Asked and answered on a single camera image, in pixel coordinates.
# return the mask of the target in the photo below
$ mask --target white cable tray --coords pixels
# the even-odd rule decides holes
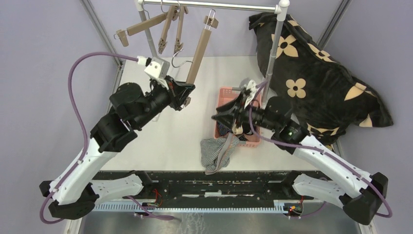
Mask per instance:
[[[148,211],[172,213],[272,213],[286,214],[284,203],[274,203],[273,208],[147,208]],[[93,211],[144,212],[133,201],[108,201],[96,206]]]

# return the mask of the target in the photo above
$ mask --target floral pattern fabric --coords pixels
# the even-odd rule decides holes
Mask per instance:
[[[274,40],[275,14],[249,17],[257,36],[257,61],[265,76]],[[270,88],[289,101],[300,125],[323,144],[334,143],[350,124],[393,125],[380,95],[320,49],[312,37],[287,15],[277,48]]]

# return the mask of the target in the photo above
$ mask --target plastic laundry basket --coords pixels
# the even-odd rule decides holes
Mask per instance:
[[[241,91],[240,88],[221,87],[221,88],[220,88],[220,92],[219,92],[218,105],[217,105],[217,107],[218,107],[218,106],[222,106],[222,105],[224,105],[224,104],[226,104],[226,103],[234,100],[235,98],[237,98],[238,95],[240,94],[240,91]],[[257,101],[258,101],[258,102],[260,103],[260,105],[261,105],[261,95],[258,95],[258,96],[257,96]],[[215,138],[215,139],[221,137],[221,136],[219,136],[219,133],[218,133],[218,125],[217,125],[217,124],[215,124],[215,131],[214,131],[214,133],[215,133],[215,134],[214,134],[214,138]],[[258,134],[261,133],[259,127],[257,128],[257,133],[258,133]],[[248,141],[243,141],[243,140],[241,140],[240,143],[238,144],[238,146],[255,148],[255,147],[257,147],[257,146],[260,144],[260,142],[261,142],[261,139],[260,139],[258,136],[256,136],[256,135],[251,135],[251,136],[244,135],[244,136],[248,139]]]

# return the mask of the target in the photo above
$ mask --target gray wall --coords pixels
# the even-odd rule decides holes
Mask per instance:
[[[199,0],[221,3],[236,3],[249,5],[271,6],[279,0]],[[91,0],[97,15],[102,21],[105,29],[112,39],[116,50],[125,55],[150,56],[150,50],[146,41],[145,33],[139,33],[129,37],[129,46],[123,47],[119,40],[114,40],[112,35],[119,29],[126,30],[127,27],[141,22],[138,11],[133,0]],[[341,0],[291,0],[288,13],[292,14],[314,40],[317,41],[327,26],[328,21]],[[161,14],[160,5],[146,5],[150,16]],[[199,36],[204,28],[204,16],[208,15],[208,8],[190,7],[189,14],[184,17],[184,28],[181,41],[184,50],[179,56],[191,57],[195,53]],[[248,30],[248,17],[259,12],[234,11],[216,9],[216,18],[219,21],[217,29],[212,29],[211,39],[206,49],[206,56],[250,56],[255,55],[256,39],[253,31]],[[164,24],[151,28],[153,40],[157,48],[159,38]],[[173,21],[168,33],[168,45],[162,56],[172,57],[176,38],[177,21]]]
[[[392,127],[354,126],[340,139],[352,163],[389,178],[388,201],[394,216],[375,218],[380,234],[406,234],[413,229],[412,10],[411,0],[354,0],[326,47],[381,94],[394,118]]]
[[[0,36],[0,233],[62,233],[64,223],[39,220],[38,185],[55,179],[82,147],[67,75],[78,57],[105,47],[78,0],[1,1]],[[115,73],[110,58],[76,70],[87,129],[106,112]]]

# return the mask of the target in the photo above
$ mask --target white table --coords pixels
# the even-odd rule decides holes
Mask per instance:
[[[192,58],[176,58],[175,64]],[[179,69],[172,66],[169,75],[185,81],[190,63]],[[127,61],[121,84],[138,83],[142,90],[149,91],[149,77],[144,67]],[[149,122],[138,138],[129,143],[103,168],[104,171],[204,171],[201,165],[202,139],[213,138],[219,88],[238,87],[244,78],[261,82],[262,74],[256,57],[205,57],[191,93],[191,103],[177,112],[167,107],[157,122]],[[263,135],[271,137],[270,131]],[[291,171],[316,170],[309,163],[291,156],[269,142],[261,142],[257,148],[238,147],[231,155],[230,163],[222,171]]]

